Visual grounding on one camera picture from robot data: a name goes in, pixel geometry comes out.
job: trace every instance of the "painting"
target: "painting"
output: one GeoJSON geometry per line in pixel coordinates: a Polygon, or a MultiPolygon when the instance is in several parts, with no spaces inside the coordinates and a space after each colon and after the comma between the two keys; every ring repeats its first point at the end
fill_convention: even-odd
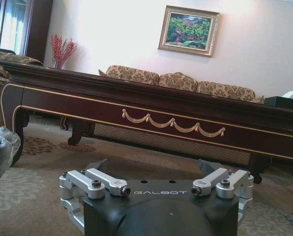
{"type": "Polygon", "coordinates": [[[219,13],[166,6],[158,49],[211,57],[219,13]]]}

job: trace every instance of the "silver metal bracket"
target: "silver metal bracket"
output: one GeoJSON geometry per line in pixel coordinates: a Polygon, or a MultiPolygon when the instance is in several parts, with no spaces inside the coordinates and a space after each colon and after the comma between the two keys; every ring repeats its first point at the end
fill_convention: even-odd
{"type": "Polygon", "coordinates": [[[123,179],[113,178],[97,169],[69,171],[59,178],[60,204],[68,210],[69,218],[84,233],[84,214],[79,198],[87,195],[90,199],[105,196],[105,188],[115,196],[128,196],[130,188],[123,179]]]}
{"type": "Polygon", "coordinates": [[[219,168],[203,179],[193,181],[192,193],[195,196],[210,195],[216,187],[216,195],[221,199],[239,197],[238,224],[242,222],[245,211],[253,199],[254,177],[247,171],[239,170],[232,174],[230,170],[219,168]]]}
{"type": "Polygon", "coordinates": [[[210,195],[212,188],[221,180],[229,177],[230,171],[224,168],[219,168],[210,175],[193,181],[191,192],[195,196],[210,195]]]}
{"type": "Polygon", "coordinates": [[[86,176],[104,183],[110,194],[114,196],[124,197],[130,194],[130,188],[128,187],[127,181],[123,179],[111,177],[95,168],[88,169],[86,171],[86,176]]]}
{"type": "Polygon", "coordinates": [[[254,177],[248,172],[239,170],[216,185],[216,195],[221,199],[239,197],[238,225],[245,217],[245,211],[253,199],[254,177]]]}

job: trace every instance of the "screw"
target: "screw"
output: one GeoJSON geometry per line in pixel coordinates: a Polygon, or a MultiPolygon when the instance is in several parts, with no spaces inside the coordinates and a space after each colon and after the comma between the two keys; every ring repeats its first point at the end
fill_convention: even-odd
{"type": "Polygon", "coordinates": [[[193,187],[191,189],[191,192],[192,192],[193,195],[199,196],[201,194],[201,188],[199,188],[199,187],[193,187]]]}
{"type": "Polygon", "coordinates": [[[99,187],[99,186],[101,186],[101,181],[99,181],[99,180],[93,180],[92,181],[92,186],[93,187],[99,187]]]}
{"type": "Polygon", "coordinates": [[[126,186],[123,186],[123,187],[121,188],[120,194],[121,194],[122,196],[127,197],[127,196],[130,194],[130,192],[131,192],[131,189],[130,189],[130,188],[128,188],[128,187],[126,187],[126,186]]]}
{"type": "Polygon", "coordinates": [[[221,185],[224,187],[228,187],[228,186],[230,186],[230,182],[227,179],[223,179],[221,181],[221,185]]]}

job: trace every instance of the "red flower branch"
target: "red flower branch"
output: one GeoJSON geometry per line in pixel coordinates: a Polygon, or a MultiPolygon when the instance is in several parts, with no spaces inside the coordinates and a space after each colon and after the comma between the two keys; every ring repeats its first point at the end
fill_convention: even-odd
{"type": "Polygon", "coordinates": [[[57,34],[52,35],[51,45],[53,49],[53,66],[54,68],[61,68],[65,61],[76,51],[77,44],[70,39],[62,43],[62,38],[57,34]]]}

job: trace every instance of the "white wall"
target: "white wall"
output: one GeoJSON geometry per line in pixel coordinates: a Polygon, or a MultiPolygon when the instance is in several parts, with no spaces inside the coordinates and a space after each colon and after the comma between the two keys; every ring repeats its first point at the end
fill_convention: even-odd
{"type": "MultiPolygon", "coordinates": [[[[79,48],[64,69],[98,74],[111,64],[234,84],[257,95],[293,90],[293,2],[277,0],[54,0],[49,37],[79,48]],[[158,50],[166,5],[221,13],[212,58],[158,50]]],[[[51,47],[45,65],[52,65],[51,47]]]]}

